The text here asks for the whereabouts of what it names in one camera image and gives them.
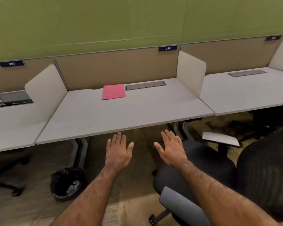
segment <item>black trash bag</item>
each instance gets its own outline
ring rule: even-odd
[[[79,167],[65,168],[51,175],[50,192],[57,201],[75,199],[86,186],[86,175]]]

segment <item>black office chair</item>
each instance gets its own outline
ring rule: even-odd
[[[25,148],[17,149],[17,151],[24,151]],[[4,173],[5,171],[11,169],[12,167],[16,166],[17,164],[26,165],[29,162],[29,158],[21,157],[13,162],[8,163],[7,165],[0,168],[0,174]],[[12,196],[20,196],[23,193],[24,187],[16,187],[9,184],[5,184],[0,182],[0,187],[12,190]]]
[[[239,125],[253,130],[254,133],[239,140],[242,143],[252,138],[259,139],[272,132],[283,128],[283,105],[271,108],[257,109],[249,111],[253,115],[253,124],[245,124],[239,121],[232,121],[230,126]]]
[[[283,222],[283,129],[247,146],[238,158],[237,167],[204,144],[184,140],[183,146],[188,160],[196,167]],[[174,167],[164,165],[157,172],[153,186],[163,194],[160,202],[166,210],[149,218],[152,225],[169,213],[183,226],[210,225],[189,184]]]

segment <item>desk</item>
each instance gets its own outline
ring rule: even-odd
[[[46,124],[33,103],[0,108],[0,151],[34,146]]]
[[[267,73],[232,77],[228,75],[231,72],[225,72],[205,76],[200,99],[215,115],[283,105],[283,72],[269,67],[250,70]]]
[[[37,144],[214,114],[178,79],[163,81],[166,86],[129,90],[125,98],[104,101],[102,88],[70,91],[41,133]]]

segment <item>person's left arm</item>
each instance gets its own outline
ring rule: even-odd
[[[102,225],[109,193],[117,174],[132,157],[134,143],[126,149],[126,136],[119,132],[107,141],[105,167],[51,226]]]

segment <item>pink paper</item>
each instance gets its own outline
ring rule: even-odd
[[[104,86],[103,100],[126,97],[124,84]]]

